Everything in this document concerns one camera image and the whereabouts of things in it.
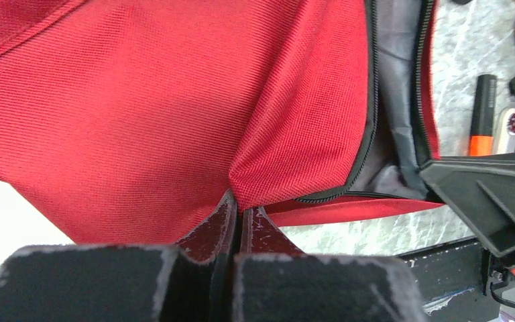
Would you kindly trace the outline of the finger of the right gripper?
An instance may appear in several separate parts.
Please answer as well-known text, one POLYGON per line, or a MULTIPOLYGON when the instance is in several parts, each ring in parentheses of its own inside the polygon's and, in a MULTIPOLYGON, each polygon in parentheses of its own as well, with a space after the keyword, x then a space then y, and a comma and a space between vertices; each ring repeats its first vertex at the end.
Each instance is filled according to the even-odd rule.
POLYGON ((515 153, 444 157, 420 176, 498 258, 515 258, 515 153))

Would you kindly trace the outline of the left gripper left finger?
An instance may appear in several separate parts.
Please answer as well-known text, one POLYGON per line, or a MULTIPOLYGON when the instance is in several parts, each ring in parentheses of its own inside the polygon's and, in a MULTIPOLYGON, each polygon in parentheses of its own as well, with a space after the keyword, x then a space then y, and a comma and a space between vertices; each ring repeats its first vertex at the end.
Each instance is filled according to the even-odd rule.
POLYGON ((0 266, 0 321, 227 321, 236 216, 226 192, 174 244, 20 248, 0 266))

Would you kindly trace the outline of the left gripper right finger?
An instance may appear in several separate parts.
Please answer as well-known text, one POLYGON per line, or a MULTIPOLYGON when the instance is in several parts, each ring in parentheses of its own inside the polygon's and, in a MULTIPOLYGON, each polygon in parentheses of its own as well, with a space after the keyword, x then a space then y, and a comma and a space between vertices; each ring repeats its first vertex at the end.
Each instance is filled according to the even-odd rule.
POLYGON ((426 320, 403 261, 305 254, 261 207, 243 214, 234 262, 233 321, 426 320))

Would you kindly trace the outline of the red student backpack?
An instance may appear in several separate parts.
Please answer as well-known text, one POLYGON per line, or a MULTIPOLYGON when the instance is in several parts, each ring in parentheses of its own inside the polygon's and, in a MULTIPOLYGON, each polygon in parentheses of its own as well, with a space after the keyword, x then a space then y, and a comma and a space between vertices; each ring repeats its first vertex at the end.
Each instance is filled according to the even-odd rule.
POLYGON ((0 180, 75 242, 435 206, 436 1, 0 1, 0 180))

